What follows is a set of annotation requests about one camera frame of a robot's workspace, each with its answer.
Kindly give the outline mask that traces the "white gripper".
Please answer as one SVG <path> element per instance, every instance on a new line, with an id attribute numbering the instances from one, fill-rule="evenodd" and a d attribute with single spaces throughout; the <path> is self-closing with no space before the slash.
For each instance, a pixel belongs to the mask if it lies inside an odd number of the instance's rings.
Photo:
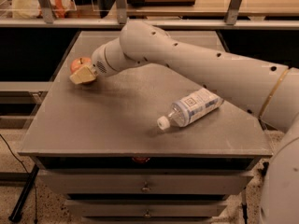
<path id="1" fill-rule="evenodd" d="M 135 67 L 136 62 L 123 53 L 120 40 L 116 38 L 93 52 L 92 65 L 95 66 L 100 76 L 111 77 L 123 70 Z M 84 64 L 71 69 L 70 80 L 76 85 L 94 82 L 96 77 L 97 72 L 90 65 Z"/>

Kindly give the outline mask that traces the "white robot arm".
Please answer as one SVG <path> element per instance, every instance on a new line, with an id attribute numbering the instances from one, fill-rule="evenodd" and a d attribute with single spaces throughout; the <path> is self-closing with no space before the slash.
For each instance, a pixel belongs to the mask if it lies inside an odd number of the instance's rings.
<path id="1" fill-rule="evenodd" d="M 129 21 L 120 36 L 71 64 L 75 84 L 149 63 L 166 66 L 285 133 L 270 161 L 259 224 L 299 223 L 299 71 L 178 42 L 143 21 Z"/>

